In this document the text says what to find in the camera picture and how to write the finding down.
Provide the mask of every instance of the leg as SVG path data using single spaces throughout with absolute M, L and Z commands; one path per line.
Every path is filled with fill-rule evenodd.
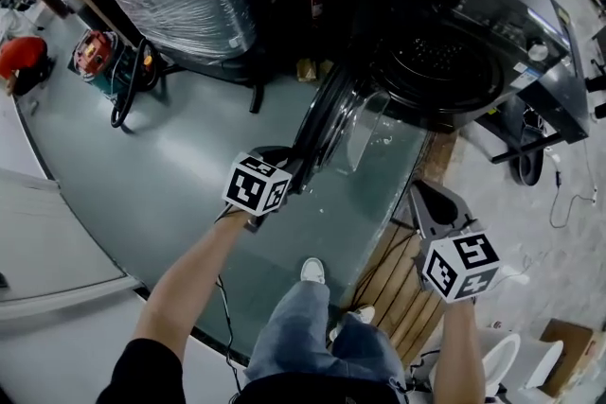
M 362 368 L 359 378 L 389 382 L 391 378 L 403 385 L 404 369 L 396 349 L 387 336 L 376 326 L 364 324 L 348 313 L 344 317 L 343 328 L 332 347 L 332 354 L 349 364 L 352 377 L 358 377 L 357 370 Z
M 337 362 L 326 348 L 330 291 L 326 285 L 301 281 L 278 303 L 258 336 L 249 380 L 284 372 L 323 373 Z

